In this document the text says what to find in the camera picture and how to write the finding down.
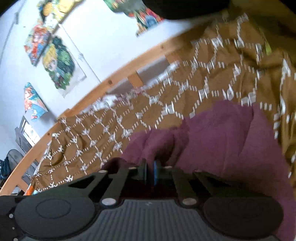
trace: poster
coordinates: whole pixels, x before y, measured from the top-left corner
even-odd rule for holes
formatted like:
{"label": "poster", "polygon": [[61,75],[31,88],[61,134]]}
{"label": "poster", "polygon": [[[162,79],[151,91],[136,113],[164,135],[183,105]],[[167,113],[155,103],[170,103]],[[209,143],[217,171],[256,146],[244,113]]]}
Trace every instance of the poster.
{"label": "poster", "polygon": [[138,26],[136,35],[140,35],[149,28],[157,26],[163,18],[147,8],[142,0],[103,0],[115,13],[124,13],[135,18]]}
{"label": "poster", "polygon": [[65,15],[81,0],[42,0],[38,3],[40,17],[48,31],[53,33]]}
{"label": "poster", "polygon": [[37,24],[32,28],[25,42],[25,51],[28,54],[32,65],[36,66],[38,60],[47,46],[51,33],[43,26],[42,20],[38,19]]}
{"label": "poster", "polygon": [[42,63],[63,97],[86,78],[85,73],[59,36],[54,36],[47,46]]}
{"label": "poster", "polygon": [[25,113],[28,110],[32,110],[31,119],[36,121],[39,119],[44,113],[48,112],[44,103],[40,99],[34,87],[30,82],[26,83],[24,87],[25,93]]}

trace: white wall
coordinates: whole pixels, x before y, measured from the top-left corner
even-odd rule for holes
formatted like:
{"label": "white wall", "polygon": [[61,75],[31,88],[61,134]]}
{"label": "white wall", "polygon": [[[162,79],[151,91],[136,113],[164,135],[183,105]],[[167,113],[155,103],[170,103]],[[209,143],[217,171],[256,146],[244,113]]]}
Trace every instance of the white wall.
{"label": "white wall", "polygon": [[6,132],[3,126],[0,126],[0,159],[4,160],[7,153],[11,149],[16,149],[20,153],[24,154],[24,152],[20,149],[20,147],[15,142],[15,139],[11,139],[11,137]]}
{"label": "white wall", "polygon": [[[19,0],[0,18],[0,50],[3,48],[3,42],[13,22],[14,13],[22,1],[24,0]],[[45,105],[57,117],[96,87],[100,83],[97,77],[104,80],[118,68],[153,46],[208,19],[208,17],[203,17],[195,20],[165,21],[140,37],[136,37],[135,19],[125,14],[113,13],[103,0],[85,0],[70,13],[63,27],[79,51],[83,53],[97,77],[85,61],[78,59],[79,51],[67,34],[59,29],[57,34],[63,38],[65,45],[69,47],[87,76],[63,98],[55,89],[42,63],[39,62],[37,67],[33,67],[24,51],[26,37],[38,18],[36,7],[38,1],[26,1],[20,12],[19,24],[14,25],[12,29],[0,66],[2,89],[0,122],[12,139],[15,137],[14,128],[19,126],[24,115],[23,88],[26,82],[31,82]],[[54,124],[54,118],[43,118],[37,124],[31,124],[42,136]]]}

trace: gray ridged surface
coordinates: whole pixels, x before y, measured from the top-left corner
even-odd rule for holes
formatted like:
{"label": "gray ridged surface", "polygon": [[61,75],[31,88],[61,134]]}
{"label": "gray ridged surface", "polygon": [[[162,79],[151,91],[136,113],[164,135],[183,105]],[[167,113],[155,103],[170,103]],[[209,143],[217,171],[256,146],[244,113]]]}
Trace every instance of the gray ridged surface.
{"label": "gray ridged surface", "polygon": [[[216,233],[202,221],[196,211],[181,208],[173,200],[126,200],[116,209],[102,211],[96,222],[84,233],[66,239],[66,241],[97,240],[238,241]],[[36,240],[24,238],[23,241]],[[260,241],[278,241],[278,239],[270,236]]]}

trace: circular pad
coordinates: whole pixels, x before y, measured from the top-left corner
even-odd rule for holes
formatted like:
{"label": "circular pad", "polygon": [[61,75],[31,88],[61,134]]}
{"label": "circular pad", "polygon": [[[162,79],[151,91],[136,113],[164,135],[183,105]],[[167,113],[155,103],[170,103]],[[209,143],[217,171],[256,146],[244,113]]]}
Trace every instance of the circular pad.
{"label": "circular pad", "polygon": [[283,210],[273,198],[233,188],[209,198],[203,212],[218,231],[240,239],[267,237],[283,220]]}
{"label": "circular pad", "polygon": [[39,239],[71,236],[87,226],[94,215],[94,204],[85,197],[29,197],[21,201],[15,210],[19,227]]}

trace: cartoon character poster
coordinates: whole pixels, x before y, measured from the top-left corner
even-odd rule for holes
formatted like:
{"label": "cartoon character poster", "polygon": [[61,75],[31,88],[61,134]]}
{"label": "cartoon character poster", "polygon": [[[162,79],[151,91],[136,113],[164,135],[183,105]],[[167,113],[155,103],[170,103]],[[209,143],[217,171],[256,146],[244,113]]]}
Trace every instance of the cartoon character poster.
{"label": "cartoon character poster", "polygon": [[86,77],[58,36],[55,36],[48,45],[42,62],[55,87],[63,97]]}
{"label": "cartoon character poster", "polygon": [[136,32],[137,36],[163,21],[163,18],[147,8],[142,0],[103,1],[113,12],[123,12],[125,15],[136,19],[139,28]]}
{"label": "cartoon character poster", "polygon": [[51,33],[57,28],[65,15],[72,10],[76,2],[81,0],[42,0],[38,3],[40,17],[44,26]]}
{"label": "cartoon character poster", "polygon": [[44,113],[48,112],[48,110],[30,82],[26,83],[24,91],[25,91],[25,113],[28,110],[33,110],[31,114],[31,119],[33,121],[36,121]]}
{"label": "cartoon character poster", "polygon": [[50,32],[43,26],[41,19],[32,28],[25,42],[25,51],[28,54],[32,65],[36,66],[42,52],[47,46]]}

